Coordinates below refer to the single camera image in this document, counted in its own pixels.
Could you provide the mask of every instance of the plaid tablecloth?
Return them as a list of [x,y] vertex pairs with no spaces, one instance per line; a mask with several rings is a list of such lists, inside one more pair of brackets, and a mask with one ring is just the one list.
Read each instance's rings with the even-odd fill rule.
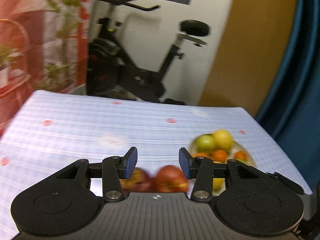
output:
[[[137,167],[155,174],[179,165],[178,152],[196,136],[227,129],[264,172],[278,171],[311,194],[296,167],[242,108],[175,106],[36,91],[0,140],[0,239],[17,228],[10,205],[17,194],[77,159],[101,162],[138,149]],[[101,180],[91,190],[102,194]]]

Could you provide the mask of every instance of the stationary bike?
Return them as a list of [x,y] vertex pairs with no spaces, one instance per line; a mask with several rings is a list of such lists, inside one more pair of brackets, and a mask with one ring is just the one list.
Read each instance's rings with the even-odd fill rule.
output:
[[[209,34],[210,27],[196,20],[185,20],[180,23],[180,31],[172,44],[162,66],[158,72],[137,67],[126,50],[122,47],[111,28],[112,13],[116,6],[125,5],[142,11],[153,11],[159,5],[151,8],[141,7],[129,1],[133,0],[101,0],[111,4],[107,17],[100,18],[101,24],[99,37],[89,43],[89,60],[87,69],[87,94],[102,96],[107,90],[116,85],[124,88],[137,98],[144,101],[160,103],[159,98],[165,93],[163,78],[175,57],[183,58],[179,52],[184,40],[194,42],[198,47],[207,45],[206,42],[191,36],[204,37]],[[183,102],[167,99],[165,103],[184,104]]]

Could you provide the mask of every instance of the bike seat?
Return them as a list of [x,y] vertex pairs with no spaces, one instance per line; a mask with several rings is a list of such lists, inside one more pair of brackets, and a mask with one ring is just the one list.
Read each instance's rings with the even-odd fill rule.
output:
[[185,32],[187,35],[204,37],[209,34],[210,27],[204,22],[184,20],[180,22],[180,31]]

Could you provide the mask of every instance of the plate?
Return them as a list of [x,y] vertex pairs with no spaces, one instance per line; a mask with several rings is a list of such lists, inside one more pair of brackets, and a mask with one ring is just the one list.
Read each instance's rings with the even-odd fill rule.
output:
[[[202,134],[192,140],[192,142],[189,145],[189,149],[188,149],[188,151],[190,152],[191,155],[198,152],[196,142],[197,142],[198,138],[203,135],[211,135],[211,134]],[[236,141],[234,141],[233,146],[232,146],[231,150],[229,151],[228,159],[234,159],[234,156],[238,151],[244,151],[247,154],[247,165],[253,166],[253,167],[257,166],[255,161],[253,160],[252,156],[250,155],[250,153],[244,147],[242,147],[242,145],[240,143],[238,143]],[[220,190],[213,191],[213,195],[218,196],[225,189],[226,188],[225,188],[224,184],[222,184]]]

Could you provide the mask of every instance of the blue striped tablecloth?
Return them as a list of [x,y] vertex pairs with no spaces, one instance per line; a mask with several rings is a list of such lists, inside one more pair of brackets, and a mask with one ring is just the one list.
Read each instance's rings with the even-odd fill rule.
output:
[[[49,126],[43,121],[50,120]],[[251,154],[257,168],[278,171],[311,194],[296,167],[242,108],[175,106],[36,91],[17,113],[0,141],[0,239],[17,228],[10,205],[17,194],[77,159],[101,162],[138,149],[137,167],[155,174],[179,165],[178,152],[196,136],[227,129]],[[101,195],[101,181],[91,190]]]

